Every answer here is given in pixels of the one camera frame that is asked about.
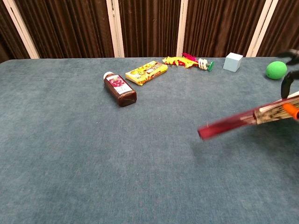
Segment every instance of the red and yellow toy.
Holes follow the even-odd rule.
[[[187,53],[183,53],[183,57],[166,57],[163,59],[165,64],[183,65],[185,68],[192,66],[199,67],[202,70],[212,71],[214,62],[208,63],[206,59],[196,60],[195,57]]]

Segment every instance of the plastic toy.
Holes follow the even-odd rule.
[[[165,64],[183,65],[185,68],[192,66],[199,67],[202,70],[212,71],[214,62],[208,63],[206,59],[196,60],[195,57],[187,53],[183,53],[184,57],[166,57],[162,61]]]
[[[270,79],[281,79],[286,75],[286,64],[280,61],[271,62],[266,68],[266,76]]]
[[[235,54],[235,53],[229,53],[226,58],[223,65],[223,69],[236,72],[242,62],[243,55]]]

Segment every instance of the yellow snack box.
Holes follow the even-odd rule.
[[[126,79],[137,85],[143,85],[153,78],[165,73],[167,69],[168,66],[166,64],[151,61],[137,69],[127,72]]]

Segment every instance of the bottle label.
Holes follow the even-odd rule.
[[[125,92],[132,91],[128,84],[126,84],[119,75],[110,76],[107,80],[120,95]]]

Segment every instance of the orange part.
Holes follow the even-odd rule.
[[[299,119],[299,109],[292,104],[283,104],[282,107],[287,111],[294,119]]]

